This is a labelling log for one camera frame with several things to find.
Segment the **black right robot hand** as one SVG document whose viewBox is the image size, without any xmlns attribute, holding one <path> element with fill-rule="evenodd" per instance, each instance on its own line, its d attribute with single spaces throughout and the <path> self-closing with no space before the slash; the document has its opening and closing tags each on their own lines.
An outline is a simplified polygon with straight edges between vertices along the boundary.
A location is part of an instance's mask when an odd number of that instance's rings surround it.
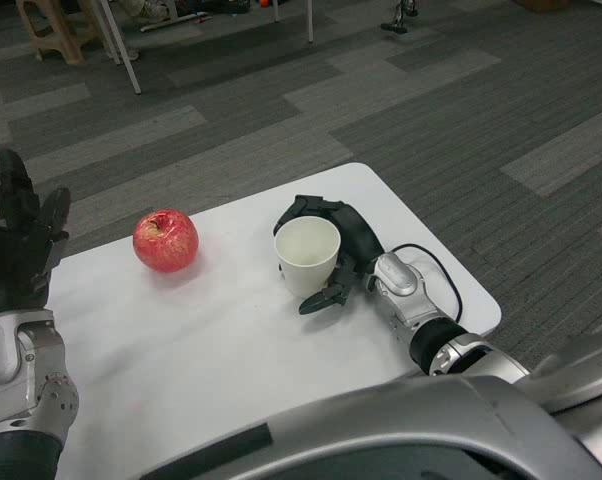
<svg viewBox="0 0 602 480">
<path fill-rule="evenodd" d="M 344 305 L 355 283 L 385 252 L 354 207 L 321 196 L 297 195 L 275 223 L 273 236 L 285 286 L 302 299 L 301 315 Z"/>
</svg>

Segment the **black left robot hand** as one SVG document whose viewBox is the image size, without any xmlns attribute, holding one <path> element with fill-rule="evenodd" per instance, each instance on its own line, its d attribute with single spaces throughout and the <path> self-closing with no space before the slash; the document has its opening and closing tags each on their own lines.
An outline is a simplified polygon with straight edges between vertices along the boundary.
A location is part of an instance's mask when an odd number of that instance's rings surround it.
<svg viewBox="0 0 602 480">
<path fill-rule="evenodd" d="M 0 151 L 0 313 L 47 304 L 52 270 L 69 241 L 70 205 L 65 187 L 41 201 L 21 157 Z"/>
</svg>

